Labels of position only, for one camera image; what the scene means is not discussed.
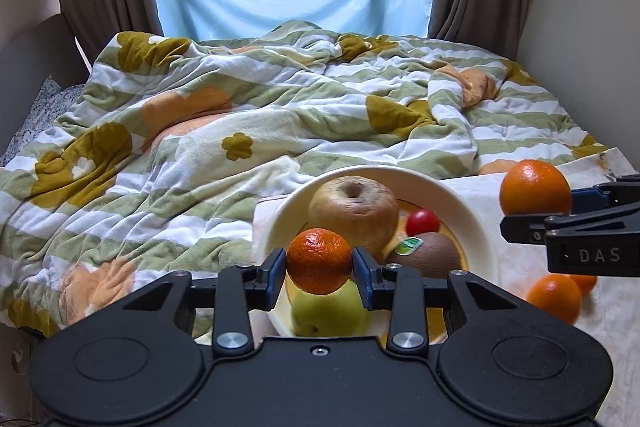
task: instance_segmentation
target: fruit sticker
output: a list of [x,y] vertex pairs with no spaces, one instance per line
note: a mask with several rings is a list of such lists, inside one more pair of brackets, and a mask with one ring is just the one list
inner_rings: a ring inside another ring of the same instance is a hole
[[398,255],[411,255],[424,243],[419,237],[407,237],[394,250]]

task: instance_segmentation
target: bed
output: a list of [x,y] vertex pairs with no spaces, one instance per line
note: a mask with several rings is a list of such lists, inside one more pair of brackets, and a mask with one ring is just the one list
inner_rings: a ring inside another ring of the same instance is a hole
[[[230,41],[121,33],[0,172],[0,320],[49,336],[167,271],[249,261],[258,202],[332,169],[450,179],[606,150],[521,65],[466,44],[300,21]],[[194,336],[209,326],[199,311]]]

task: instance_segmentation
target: metal screw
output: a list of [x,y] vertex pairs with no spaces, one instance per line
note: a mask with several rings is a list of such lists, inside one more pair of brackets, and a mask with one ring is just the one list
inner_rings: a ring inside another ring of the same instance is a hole
[[311,354],[315,355],[316,357],[325,357],[329,354],[329,348],[322,346],[314,347],[311,350]]
[[242,347],[249,342],[249,338],[247,338],[244,333],[228,331],[218,335],[216,342],[219,346],[225,347],[226,349],[238,349],[238,347]]
[[415,333],[415,331],[396,333],[392,340],[396,346],[402,347],[403,349],[413,349],[424,343],[424,337],[419,333]]

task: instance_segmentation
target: white tablecloth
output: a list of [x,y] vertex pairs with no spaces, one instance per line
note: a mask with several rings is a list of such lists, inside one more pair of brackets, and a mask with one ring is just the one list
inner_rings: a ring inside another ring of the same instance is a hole
[[[633,167],[617,149],[560,167],[571,188],[591,187],[616,176],[634,174]],[[547,272],[545,248],[510,245],[500,235],[503,214],[498,192],[504,174],[487,174],[444,181],[460,194],[486,227],[500,270],[500,285],[524,297],[531,284]],[[268,221],[284,201],[262,200],[255,210],[254,245]],[[601,277],[584,299],[576,326],[594,336],[609,351],[614,364],[614,383],[598,419],[605,427],[640,425],[640,279]],[[256,341],[276,335],[268,316],[251,312]]]

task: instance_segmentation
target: kiwi fruit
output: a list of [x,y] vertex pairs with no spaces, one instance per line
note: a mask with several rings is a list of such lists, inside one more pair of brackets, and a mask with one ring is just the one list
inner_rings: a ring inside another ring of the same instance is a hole
[[427,232],[414,237],[422,240],[420,247],[409,255],[400,255],[394,250],[385,263],[413,266],[423,277],[435,279],[446,279],[451,270],[462,268],[456,244],[443,233]]

